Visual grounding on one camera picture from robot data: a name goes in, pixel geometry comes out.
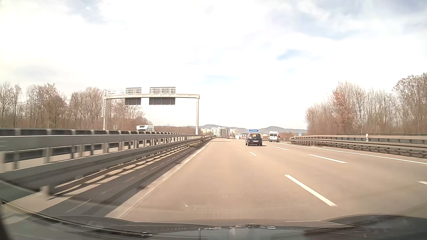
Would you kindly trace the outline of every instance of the guardrail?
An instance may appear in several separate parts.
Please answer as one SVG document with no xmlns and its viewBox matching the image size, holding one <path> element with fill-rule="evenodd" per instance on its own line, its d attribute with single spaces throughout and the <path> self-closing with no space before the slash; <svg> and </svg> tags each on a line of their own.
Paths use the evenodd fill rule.
<svg viewBox="0 0 427 240">
<path fill-rule="evenodd" d="M 0 136 L 58 136 L 58 135 L 159 135 L 159 134 L 174 134 L 174 135 L 182 135 L 182 133 L 171 133 L 171 132 L 143 132 L 143 131 L 120 131 L 120 130 L 85 130 L 85 129 L 8 129 L 8 128 L 0 128 Z M 148 144 L 156 144 L 158 143 L 158 140 L 156 142 L 152 143 L 149 142 Z M 130 146 L 132 143 L 125 141 L 124 146 Z M 29 159 L 35 159 L 35 158 L 43 158 L 46 153 L 43 152 L 42 147 L 25 147 L 26 149 L 5 149 L 0 147 L 0 151 L 6 150 L 7 153 L 4 157 L 4 160 L 0 158 L 0 163 L 12 163 L 15 162 L 13 166 L 7 167 L 7 170 L 13 170 L 19 168 L 16 166 L 16 162 L 19 161 L 25 161 Z M 110 142 L 108 144 L 108 148 L 114 150 L 115 148 L 118 148 L 118 142 Z M 84 145 L 82 150 L 77 149 L 77 146 L 72 148 L 72 146 L 56 146 L 51 147 L 51 153 L 50 156 L 62 156 L 62 157 L 56 157 L 55 161 L 58 160 L 65 160 L 69 158 L 74 158 L 73 153 L 81 151 L 84 153 L 84 155 L 87 155 L 88 152 L 90 152 L 90 155 L 92 155 L 92 151 L 101 150 L 102 145 L 101 144 L 94 144 L 91 146 L 90 144 Z"/>
<path fill-rule="evenodd" d="M 190 134 L 112 134 L 112 135 L 39 135 L 0 137 L 0 179 L 22 187 L 38 190 L 47 186 L 50 191 L 55 186 L 67 183 L 107 168 L 141 159 L 154 154 L 177 149 L 189 144 L 211 139 L 210 135 Z M 117 150 L 111 151 L 110 143 L 117 143 Z M 96 154 L 95 145 L 100 145 Z M 84 156 L 85 146 L 90 147 Z M 51 161 L 52 149 L 70 148 L 70 158 Z M 42 151 L 42 162 L 35 166 L 17 168 L 19 156 L 27 151 Z M 6 155 L 12 153 L 14 161 L 6 162 Z M 12 171 L 5 169 L 13 164 Z"/>
<path fill-rule="evenodd" d="M 427 158 L 427 136 L 310 135 L 290 138 L 291 143 L 324 145 Z"/>
</svg>

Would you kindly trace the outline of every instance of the mountain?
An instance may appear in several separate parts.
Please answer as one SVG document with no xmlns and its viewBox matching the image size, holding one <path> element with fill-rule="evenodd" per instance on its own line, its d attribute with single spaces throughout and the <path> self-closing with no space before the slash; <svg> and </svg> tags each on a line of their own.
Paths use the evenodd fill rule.
<svg viewBox="0 0 427 240">
<path fill-rule="evenodd" d="M 249 132 L 249 130 L 246 129 L 246 128 L 227 127 L 227 126 L 219 126 L 219 125 L 214 125 L 214 124 L 206 124 L 206 125 L 203 125 L 203 126 L 199 126 L 199 128 L 201 128 L 201 129 L 210 129 L 210 128 L 213 128 L 213 127 L 225 127 L 225 128 L 228 128 L 228 129 L 238 129 L 239 132 L 241 132 L 241 133 L 248 133 Z M 284 128 L 276 127 L 276 126 L 270 126 L 270 127 L 263 128 L 263 129 L 258 129 L 258 130 L 260 130 L 259 132 L 262 133 L 262 134 L 263 133 L 269 133 L 269 131 L 307 133 L 307 130 L 304 130 L 304 129 L 284 129 Z"/>
</svg>

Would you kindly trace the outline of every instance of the white camper van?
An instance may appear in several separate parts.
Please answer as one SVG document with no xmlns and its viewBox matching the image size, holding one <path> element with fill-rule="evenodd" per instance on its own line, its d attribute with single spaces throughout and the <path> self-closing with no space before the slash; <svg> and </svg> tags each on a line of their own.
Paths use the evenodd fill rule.
<svg viewBox="0 0 427 240">
<path fill-rule="evenodd" d="M 278 131 L 270 131 L 270 134 L 268 136 L 269 142 L 280 142 L 280 136 Z"/>
<path fill-rule="evenodd" d="M 136 130 L 142 131 L 142 132 L 154 132 L 154 126 L 153 125 L 137 125 Z"/>
</svg>

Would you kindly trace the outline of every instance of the asphalt road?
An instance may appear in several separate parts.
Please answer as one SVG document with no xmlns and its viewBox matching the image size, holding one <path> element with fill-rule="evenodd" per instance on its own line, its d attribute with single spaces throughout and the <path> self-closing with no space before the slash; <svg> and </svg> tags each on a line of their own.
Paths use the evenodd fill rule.
<svg viewBox="0 0 427 240">
<path fill-rule="evenodd" d="M 427 160 L 286 142 L 214 139 L 93 180 L 44 214 L 138 222 L 427 218 Z"/>
</svg>

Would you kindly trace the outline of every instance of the cloud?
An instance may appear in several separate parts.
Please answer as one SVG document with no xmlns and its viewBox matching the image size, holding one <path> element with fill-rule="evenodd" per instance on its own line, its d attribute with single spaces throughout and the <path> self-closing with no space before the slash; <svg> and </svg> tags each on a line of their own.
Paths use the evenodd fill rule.
<svg viewBox="0 0 427 240">
<path fill-rule="evenodd" d="M 176 86 L 200 94 L 201 125 L 305 128 L 305 108 L 338 81 L 391 89 L 427 66 L 424 1 L 6 0 L 1 8 L 3 81 L 50 81 L 66 94 Z M 261 101 L 248 101 L 254 91 Z M 191 100 L 143 107 L 156 124 L 194 125 Z M 242 117 L 251 111 L 276 117 Z"/>
</svg>

